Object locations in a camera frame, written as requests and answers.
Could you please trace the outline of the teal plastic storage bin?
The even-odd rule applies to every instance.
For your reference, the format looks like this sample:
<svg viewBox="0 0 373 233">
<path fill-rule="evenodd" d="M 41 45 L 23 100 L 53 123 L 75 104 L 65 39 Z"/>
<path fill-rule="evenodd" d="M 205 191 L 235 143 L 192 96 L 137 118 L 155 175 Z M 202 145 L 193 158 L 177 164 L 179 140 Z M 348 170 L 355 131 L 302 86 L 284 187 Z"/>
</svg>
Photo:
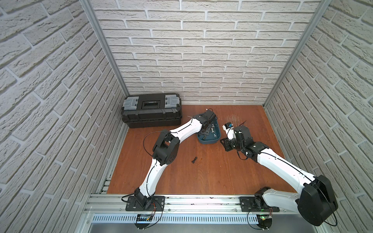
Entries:
<svg viewBox="0 0 373 233">
<path fill-rule="evenodd" d="M 197 138 L 201 144 L 214 144 L 220 140 L 221 133 L 218 125 L 218 119 L 213 121 L 212 128 L 215 128 L 214 134 L 216 135 L 216 137 L 213 136 L 212 131 L 210 131 L 209 135 L 207 136 L 197 134 Z"/>
</svg>

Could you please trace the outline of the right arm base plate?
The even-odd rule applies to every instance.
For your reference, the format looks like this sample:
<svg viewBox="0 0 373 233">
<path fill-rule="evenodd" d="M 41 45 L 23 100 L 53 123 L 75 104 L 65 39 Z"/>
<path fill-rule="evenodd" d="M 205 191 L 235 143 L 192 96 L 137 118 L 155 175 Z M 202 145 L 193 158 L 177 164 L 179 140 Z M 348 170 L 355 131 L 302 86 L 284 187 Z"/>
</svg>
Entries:
<svg viewBox="0 0 373 233">
<path fill-rule="evenodd" d="M 278 207 L 269 207 L 261 198 L 255 196 L 239 197 L 242 212 L 280 212 Z"/>
</svg>

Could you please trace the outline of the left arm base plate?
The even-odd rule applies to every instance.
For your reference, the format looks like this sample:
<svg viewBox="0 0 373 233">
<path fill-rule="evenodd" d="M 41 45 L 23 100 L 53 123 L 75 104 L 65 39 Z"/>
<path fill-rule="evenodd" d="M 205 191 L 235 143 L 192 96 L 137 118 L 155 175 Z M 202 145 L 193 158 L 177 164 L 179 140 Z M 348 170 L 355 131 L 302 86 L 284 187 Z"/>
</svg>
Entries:
<svg viewBox="0 0 373 233">
<path fill-rule="evenodd" d="M 162 212 L 165 205 L 165 196 L 153 196 L 142 205 L 135 196 L 128 197 L 125 210 L 128 212 Z"/>
</svg>

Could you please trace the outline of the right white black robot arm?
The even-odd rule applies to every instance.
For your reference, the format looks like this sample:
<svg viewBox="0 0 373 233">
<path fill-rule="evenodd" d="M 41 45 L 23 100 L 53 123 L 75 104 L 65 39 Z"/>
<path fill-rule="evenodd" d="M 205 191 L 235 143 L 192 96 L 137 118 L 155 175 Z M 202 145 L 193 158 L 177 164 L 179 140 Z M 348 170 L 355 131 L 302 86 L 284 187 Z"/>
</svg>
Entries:
<svg viewBox="0 0 373 233">
<path fill-rule="evenodd" d="M 320 226 L 330 216 L 335 216 L 338 203 L 327 177 L 306 172 L 279 156 L 266 144 L 255 142 L 244 125 L 234 127 L 228 122 L 222 128 L 227 137 L 220 142 L 226 151 L 236 150 L 238 156 L 244 156 L 244 160 L 251 159 L 268 168 L 295 190 L 291 193 L 264 187 L 254 195 L 254 208 L 290 210 L 314 226 Z"/>
</svg>

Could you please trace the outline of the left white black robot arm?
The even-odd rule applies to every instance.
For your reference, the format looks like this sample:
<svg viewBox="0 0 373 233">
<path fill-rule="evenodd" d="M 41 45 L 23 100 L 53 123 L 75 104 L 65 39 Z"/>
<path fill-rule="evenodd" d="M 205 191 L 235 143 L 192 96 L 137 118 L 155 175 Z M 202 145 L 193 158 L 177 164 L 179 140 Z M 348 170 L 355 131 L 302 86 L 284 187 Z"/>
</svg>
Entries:
<svg viewBox="0 0 373 233">
<path fill-rule="evenodd" d="M 153 147 L 151 167 L 139 188 L 134 191 L 136 201 L 147 209 L 152 204 L 156 186 L 165 168 L 177 157 L 180 144 L 188 137 L 206 130 L 216 120 L 216 114 L 206 110 L 173 130 L 163 130 Z"/>
</svg>

